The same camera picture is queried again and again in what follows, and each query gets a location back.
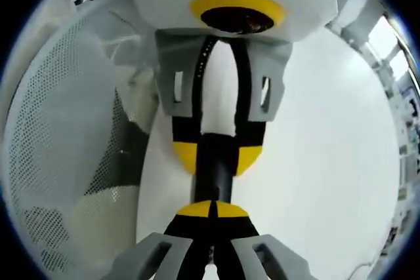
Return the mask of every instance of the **rectangular slot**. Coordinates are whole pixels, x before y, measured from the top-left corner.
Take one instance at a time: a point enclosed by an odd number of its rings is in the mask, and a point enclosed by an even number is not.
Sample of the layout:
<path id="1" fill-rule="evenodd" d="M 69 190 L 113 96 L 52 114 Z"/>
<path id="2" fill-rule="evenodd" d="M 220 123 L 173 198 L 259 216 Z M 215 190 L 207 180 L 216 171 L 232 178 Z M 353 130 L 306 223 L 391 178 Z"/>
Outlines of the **rectangular slot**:
<path id="1" fill-rule="evenodd" d="M 182 102 L 182 75 L 184 72 L 175 72 L 175 80 L 173 84 L 173 98 L 175 103 Z"/>
<path id="2" fill-rule="evenodd" d="M 268 109 L 270 107 L 270 89 L 271 89 L 271 82 L 270 78 L 263 77 L 262 78 L 262 91 L 261 91 L 261 109 L 268 113 Z"/>

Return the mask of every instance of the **yellow ring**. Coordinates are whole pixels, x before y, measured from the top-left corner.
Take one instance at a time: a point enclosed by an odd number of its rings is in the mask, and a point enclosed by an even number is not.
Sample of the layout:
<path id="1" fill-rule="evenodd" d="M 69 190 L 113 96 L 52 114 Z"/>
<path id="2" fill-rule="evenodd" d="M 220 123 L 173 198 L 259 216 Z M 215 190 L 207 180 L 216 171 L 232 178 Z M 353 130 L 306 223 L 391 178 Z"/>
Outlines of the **yellow ring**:
<path id="1" fill-rule="evenodd" d="M 190 4 L 190 10 L 193 15 L 201 20 L 201 15 L 206 11 L 222 7 L 240 7 L 253 9 L 265 14 L 275 26 L 284 21 L 284 8 L 273 0 L 193 0 Z"/>

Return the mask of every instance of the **yellow segment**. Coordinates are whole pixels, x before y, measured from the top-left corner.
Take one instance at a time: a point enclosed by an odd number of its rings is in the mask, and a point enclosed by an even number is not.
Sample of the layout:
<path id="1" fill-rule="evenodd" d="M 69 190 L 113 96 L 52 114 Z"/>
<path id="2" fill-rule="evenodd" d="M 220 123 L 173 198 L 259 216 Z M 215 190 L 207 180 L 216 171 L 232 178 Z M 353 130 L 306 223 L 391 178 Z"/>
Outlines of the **yellow segment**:
<path id="1" fill-rule="evenodd" d="M 256 10 L 271 18 L 275 26 L 281 24 L 285 18 L 284 8 L 273 0 L 193 0 L 190 4 L 190 10 L 198 20 L 201 20 L 201 15 L 204 12 L 222 7 Z"/>
<path id="2" fill-rule="evenodd" d="M 251 164 L 255 162 L 255 160 L 258 158 L 262 151 L 262 146 L 240 147 L 236 176 L 242 175 L 251 166 Z"/>
<path id="3" fill-rule="evenodd" d="M 207 218 L 209 216 L 211 201 L 202 201 L 201 203 L 193 203 L 178 211 L 180 216 L 200 216 Z"/>
<path id="4" fill-rule="evenodd" d="M 248 216 L 248 212 L 230 203 L 217 201 L 217 216 L 219 218 L 237 218 L 239 216 Z"/>
<path id="5" fill-rule="evenodd" d="M 197 144 L 190 144 L 188 142 L 174 142 L 173 147 L 185 169 L 192 175 L 195 175 Z"/>

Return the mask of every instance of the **white mesh panel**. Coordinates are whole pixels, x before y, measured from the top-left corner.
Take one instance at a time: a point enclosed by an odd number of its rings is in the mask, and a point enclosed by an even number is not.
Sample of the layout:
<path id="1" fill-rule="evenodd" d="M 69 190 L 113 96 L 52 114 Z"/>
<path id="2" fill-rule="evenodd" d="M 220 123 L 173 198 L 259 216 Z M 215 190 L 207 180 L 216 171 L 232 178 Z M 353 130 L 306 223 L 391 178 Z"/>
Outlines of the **white mesh panel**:
<path id="1" fill-rule="evenodd" d="M 116 70 L 138 70 L 145 45 L 136 22 L 116 14 L 134 11 L 131 0 L 95 0 L 40 50 L 10 107 L 2 188 L 49 278 L 98 278 L 135 244 L 138 187 L 118 185 L 129 120 L 116 91 Z"/>

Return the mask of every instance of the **black cylinder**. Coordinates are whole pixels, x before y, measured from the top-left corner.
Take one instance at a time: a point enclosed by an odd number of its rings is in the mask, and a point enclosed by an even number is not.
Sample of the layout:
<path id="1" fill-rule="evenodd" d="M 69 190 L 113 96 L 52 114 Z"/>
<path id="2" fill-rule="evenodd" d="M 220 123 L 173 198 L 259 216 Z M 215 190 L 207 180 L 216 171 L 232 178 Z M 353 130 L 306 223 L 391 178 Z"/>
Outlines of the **black cylinder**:
<path id="1" fill-rule="evenodd" d="M 238 147 L 234 137 L 204 134 L 198 144 L 194 202 L 230 203 Z"/>

